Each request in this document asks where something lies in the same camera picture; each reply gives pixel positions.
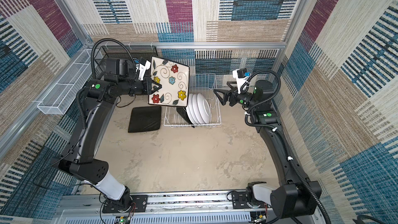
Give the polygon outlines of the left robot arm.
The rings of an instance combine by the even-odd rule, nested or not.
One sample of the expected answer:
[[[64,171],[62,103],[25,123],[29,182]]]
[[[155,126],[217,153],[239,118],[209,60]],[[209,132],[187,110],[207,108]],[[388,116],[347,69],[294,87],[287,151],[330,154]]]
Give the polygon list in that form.
[[[96,144],[105,120],[122,95],[150,95],[161,89],[154,82],[149,60],[108,58],[105,71],[93,74],[76,94],[79,123],[76,124],[59,162],[54,168],[92,185],[106,198],[106,203],[120,212],[130,208],[132,199],[127,186],[110,173],[106,161],[95,159]]]

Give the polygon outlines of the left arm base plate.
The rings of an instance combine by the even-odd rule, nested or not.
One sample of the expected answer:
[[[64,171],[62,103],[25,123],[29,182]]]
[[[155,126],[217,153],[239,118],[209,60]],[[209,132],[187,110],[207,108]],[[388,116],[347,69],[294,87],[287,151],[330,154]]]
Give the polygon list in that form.
[[[143,213],[147,207],[147,195],[130,195],[122,197],[121,200],[105,200],[102,214],[116,213]]]

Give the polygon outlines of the floral square plate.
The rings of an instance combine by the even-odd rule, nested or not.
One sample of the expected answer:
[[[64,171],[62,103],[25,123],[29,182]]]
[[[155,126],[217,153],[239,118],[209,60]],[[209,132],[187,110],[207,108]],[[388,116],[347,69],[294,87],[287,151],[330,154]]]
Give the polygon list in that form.
[[[152,57],[150,77],[159,77],[162,89],[148,95],[148,104],[186,107],[189,96],[190,67],[164,58]]]

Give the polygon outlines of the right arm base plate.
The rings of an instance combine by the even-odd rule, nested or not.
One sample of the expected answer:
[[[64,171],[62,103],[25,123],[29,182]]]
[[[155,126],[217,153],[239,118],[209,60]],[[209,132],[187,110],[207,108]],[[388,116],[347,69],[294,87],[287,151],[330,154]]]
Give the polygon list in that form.
[[[259,203],[255,200],[250,190],[246,192],[236,190],[230,191],[227,195],[227,199],[232,202],[234,209],[259,207]]]

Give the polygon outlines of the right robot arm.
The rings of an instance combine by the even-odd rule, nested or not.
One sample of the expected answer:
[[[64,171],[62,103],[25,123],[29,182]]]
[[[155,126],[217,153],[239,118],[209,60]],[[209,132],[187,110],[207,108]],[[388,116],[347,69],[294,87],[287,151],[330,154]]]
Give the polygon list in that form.
[[[251,182],[246,188],[249,207],[270,206],[277,219],[312,215],[319,209],[325,222],[330,218],[320,201],[322,189],[317,181],[309,179],[300,166],[287,142],[282,123],[272,107],[271,99],[279,92],[267,80],[256,82],[252,93],[239,92],[234,82],[228,82],[229,90],[215,89],[214,93],[222,105],[240,104],[248,110],[245,124],[254,127],[266,144],[275,165],[279,187],[273,189],[265,182]]]

